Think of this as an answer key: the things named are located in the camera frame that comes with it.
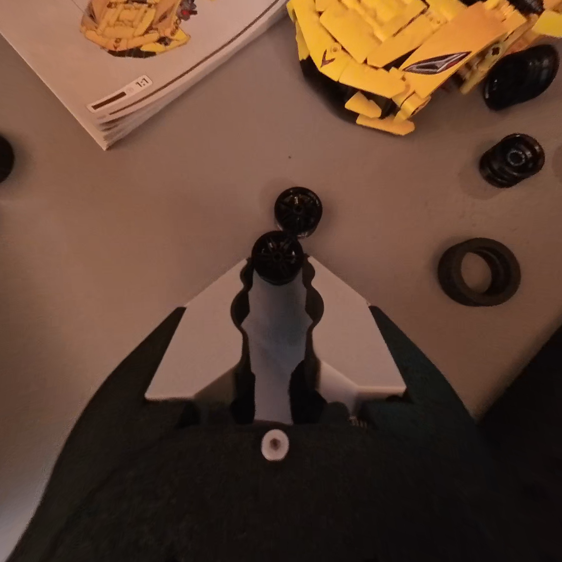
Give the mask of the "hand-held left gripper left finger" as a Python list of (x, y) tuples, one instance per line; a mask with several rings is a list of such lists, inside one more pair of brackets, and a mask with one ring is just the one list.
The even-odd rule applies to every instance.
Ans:
[(255, 420), (255, 382), (249, 338), (253, 267), (249, 258), (230, 268), (185, 306), (145, 399), (223, 404), (239, 424)]

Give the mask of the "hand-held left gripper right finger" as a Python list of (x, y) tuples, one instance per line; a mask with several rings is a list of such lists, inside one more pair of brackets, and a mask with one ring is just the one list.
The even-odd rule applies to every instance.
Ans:
[(311, 324), (289, 383), (292, 422), (317, 423), (330, 403), (357, 415), (367, 402), (402, 400), (406, 383), (369, 302), (311, 256), (302, 281)]

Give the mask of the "black spoked wheel rim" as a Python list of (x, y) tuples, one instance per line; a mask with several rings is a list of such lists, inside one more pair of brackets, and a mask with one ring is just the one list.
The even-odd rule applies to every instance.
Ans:
[(281, 192), (273, 209), (278, 229), (298, 239), (312, 236), (323, 215), (318, 195), (302, 186), (293, 186)]
[(302, 269), (304, 261), (305, 252), (298, 239), (281, 230), (261, 235), (251, 250), (255, 273), (273, 286), (291, 283)]

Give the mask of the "grey desk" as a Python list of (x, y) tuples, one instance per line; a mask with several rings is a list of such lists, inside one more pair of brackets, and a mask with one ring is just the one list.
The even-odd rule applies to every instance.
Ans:
[[(305, 82), (288, 16), (109, 151), (1, 40), (1, 561), (40, 501), (75, 420), (176, 306), (249, 255), (290, 186), (324, 206), (305, 247), (379, 306), (474, 415), (561, 324), (561, 72), (490, 111), (439, 89), (408, 136), (333, 115)], [(542, 170), (511, 188), (482, 154), (522, 133)], [(522, 281), (502, 305), (442, 290), (446, 249), (503, 243)]]

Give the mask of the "large car print booklet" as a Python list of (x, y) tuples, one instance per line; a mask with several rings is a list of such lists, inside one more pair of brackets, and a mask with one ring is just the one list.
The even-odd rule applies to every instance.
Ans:
[(1, 1), (1, 35), (108, 150), (286, 14), (286, 1)]

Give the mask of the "yellow toy brick car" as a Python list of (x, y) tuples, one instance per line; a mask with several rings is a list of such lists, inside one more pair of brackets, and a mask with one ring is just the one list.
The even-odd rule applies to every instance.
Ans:
[(405, 136), (448, 81), (561, 38), (561, 1), (289, 1), (301, 71), (344, 120)]

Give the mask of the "black ridged toy part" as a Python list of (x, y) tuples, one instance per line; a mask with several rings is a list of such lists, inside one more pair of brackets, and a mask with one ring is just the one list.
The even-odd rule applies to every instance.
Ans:
[(542, 145), (523, 133), (513, 133), (485, 151), (479, 173), (496, 188), (511, 188), (539, 173), (545, 163)]
[(483, 82), (486, 106), (501, 111), (537, 98), (551, 86), (559, 64), (558, 51), (550, 44), (539, 44), (503, 57)]

